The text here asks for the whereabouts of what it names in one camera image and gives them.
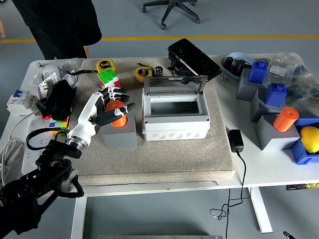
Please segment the black plug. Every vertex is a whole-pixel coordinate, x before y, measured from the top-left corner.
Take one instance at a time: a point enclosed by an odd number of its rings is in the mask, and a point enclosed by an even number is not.
[[[232,129],[228,133],[228,140],[232,152],[241,152],[244,149],[244,142],[239,129]]]

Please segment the white table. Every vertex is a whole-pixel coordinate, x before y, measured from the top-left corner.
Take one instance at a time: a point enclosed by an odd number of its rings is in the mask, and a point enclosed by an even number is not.
[[[224,56],[211,56],[218,64]],[[29,79],[34,77],[34,72],[27,71],[22,83],[21,90],[30,90],[36,94],[36,87],[28,85]],[[303,184],[319,182],[319,164],[296,165],[290,150],[263,152],[259,149],[258,139],[254,131],[254,125],[250,121],[250,102],[236,99],[236,82],[234,80],[222,80],[223,73],[213,79],[215,82],[218,99],[220,102],[223,119],[227,129],[240,129],[244,141],[244,150],[241,156],[246,162],[247,173],[244,187],[251,188],[251,199],[255,208],[261,233],[272,232],[265,206],[258,187],[278,186],[289,184]],[[0,147],[3,148],[7,142],[11,129],[22,117],[10,115],[7,125],[0,140]],[[19,130],[13,134],[14,137],[25,139],[26,132],[21,129],[27,128],[24,122]],[[243,177],[243,163],[234,155],[236,172],[230,180],[218,182],[191,182],[191,183],[159,183],[159,184],[130,184],[113,186],[85,186],[85,197],[76,201],[72,238],[81,238],[84,229],[84,218],[87,197],[145,194],[159,192],[178,192],[194,190],[212,190],[240,188]]]

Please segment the cable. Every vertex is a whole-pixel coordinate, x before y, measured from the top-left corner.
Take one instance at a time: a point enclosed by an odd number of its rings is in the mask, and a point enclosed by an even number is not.
[[[60,131],[60,132],[56,133],[56,135],[55,135],[55,137],[54,137],[54,140],[55,140],[55,141],[58,140],[58,136],[59,136],[60,134],[64,134],[64,135],[66,136],[66,132]]]
[[[1,181],[2,185],[4,186],[6,184],[6,177],[9,174],[9,170],[11,169],[11,165],[19,155],[19,153],[22,152],[23,149],[23,142],[19,138],[12,138],[12,133],[14,130],[26,119],[30,118],[32,115],[37,113],[39,110],[35,110],[32,113],[28,114],[26,117],[21,119],[11,130],[9,134],[9,140],[4,146],[2,152],[1,152],[1,163],[0,163],[0,170],[1,170]]]
[[[49,132],[49,131],[63,131],[63,132],[69,132],[68,129],[64,129],[64,128],[40,128],[40,129],[36,129],[35,131],[32,131],[31,133],[28,134],[28,136],[25,139],[26,142],[26,146],[31,149],[31,150],[41,150],[44,149],[46,146],[43,147],[32,147],[29,143],[29,141],[37,136],[38,134],[44,133],[44,132]]]
[[[243,175],[243,180],[242,180],[242,184],[241,184],[240,198],[230,199],[230,189],[229,189],[229,191],[228,191],[228,200],[227,200],[227,203],[224,203],[221,209],[212,208],[212,209],[209,210],[210,214],[212,214],[212,215],[213,215],[214,217],[216,217],[218,220],[221,220],[222,218],[227,218],[227,223],[226,223],[226,235],[225,235],[225,236],[226,236],[226,239],[227,239],[228,223],[229,223],[229,218],[228,218],[228,216],[229,216],[229,208],[235,207],[235,206],[237,206],[237,205],[242,204],[242,203],[243,203],[243,199],[245,199],[245,198],[243,198],[243,188],[244,188],[244,182],[245,182],[246,169],[247,169],[247,167],[246,167],[246,163],[245,163],[244,159],[240,156],[240,153],[239,153],[238,150],[236,150],[236,153],[237,153],[238,157],[241,159],[241,161],[244,163],[244,175]],[[230,201],[239,200],[239,199],[241,200],[239,203],[236,203],[236,204],[233,204],[233,205],[229,205],[229,204],[230,204]],[[214,211],[220,211],[220,212],[221,212],[220,215],[217,216],[217,215],[213,214],[213,213],[212,213],[213,210],[214,210]]]

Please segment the yellow ball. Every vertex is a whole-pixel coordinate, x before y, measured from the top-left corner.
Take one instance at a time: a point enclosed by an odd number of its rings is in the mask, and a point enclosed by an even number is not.
[[[319,128],[306,126],[300,130],[300,140],[308,153],[319,151]]]

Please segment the white power strip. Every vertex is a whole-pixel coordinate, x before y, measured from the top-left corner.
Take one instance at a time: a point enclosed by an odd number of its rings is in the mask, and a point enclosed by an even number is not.
[[[29,121],[28,134],[39,128],[48,128],[49,124],[50,124],[50,120],[48,119],[43,120],[41,116],[33,116],[30,118],[30,121]],[[29,141],[29,143],[33,147],[43,147],[43,146],[46,146],[51,139],[54,139],[53,133],[44,132],[33,137]],[[27,174],[37,168],[37,166],[35,165],[35,162],[43,151],[44,149],[34,151],[25,147],[23,161],[22,161],[22,170],[21,170],[23,174]]]

